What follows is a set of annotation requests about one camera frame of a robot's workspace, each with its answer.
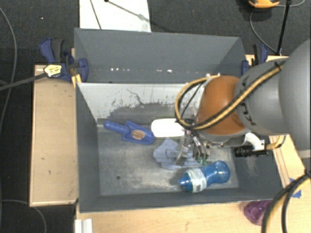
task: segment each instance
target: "plastic bottle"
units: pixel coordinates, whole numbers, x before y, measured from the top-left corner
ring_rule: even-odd
[[[250,202],[244,208],[244,214],[246,218],[253,224],[262,225],[264,214],[271,204],[272,200],[261,200]]]
[[[205,190],[212,183],[225,183],[230,178],[230,169],[223,161],[216,161],[209,166],[189,168],[179,179],[179,185],[189,192]]]

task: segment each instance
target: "blue bar clamp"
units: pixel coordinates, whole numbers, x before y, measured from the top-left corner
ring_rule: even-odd
[[[71,82],[71,73],[70,69],[74,68],[76,70],[76,74],[80,73],[81,81],[86,82],[88,76],[88,65],[85,58],[81,58],[78,60],[78,63],[74,62],[73,56],[64,51],[63,55],[66,59],[66,63],[62,62],[62,44],[63,39],[51,39],[47,38],[40,42],[40,52],[43,57],[46,58],[48,64],[57,63],[62,67],[62,74],[57,76],[58,79],[62,79],[67,82]]]

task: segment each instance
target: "black carpet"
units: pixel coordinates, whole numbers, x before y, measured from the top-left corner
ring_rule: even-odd
[[[293,0],[293,4],[302,0]],[[249,25],[252,9],[242,0],[148,0],[153,32],[198,33],[239,36],[246,53],[260,41]],[[33,75],[36,62],[44,62],[38,44],[41,40],[62,38],[64,48],[73,47],[73,28],[79,26],[79,0],[0,0],[16,34],[18,62],[15,80]],[[282,53],[289,55],[310,38],[311,0],[291,8],[284,34]],[[277,48],[284,8],[254,12],[253,25],[272,48]],[[5,19],[0,15],[0,80],[10,81],[13,41]],[[6,91],[0,93],[0,113]],[[32,85],[12,89],[0,139],[0,178],[3,199],[28,201],[32,123]],[[40,208],[49,233],[70,233],[73,206]],[[43,232],[39,214],[26,205],[5,202],[1,233]]]

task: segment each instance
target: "white foam block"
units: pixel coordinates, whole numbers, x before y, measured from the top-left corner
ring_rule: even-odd
[[[94,11],[102,29],[151,32],[147,0],[80,0],[80,28],[100,28]]]

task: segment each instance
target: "bottle label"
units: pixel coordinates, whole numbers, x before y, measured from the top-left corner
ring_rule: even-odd
[[[186,171],[190,177],[193,193],[206,189],[207,182],[203,172],[198,168],[192,168]]]

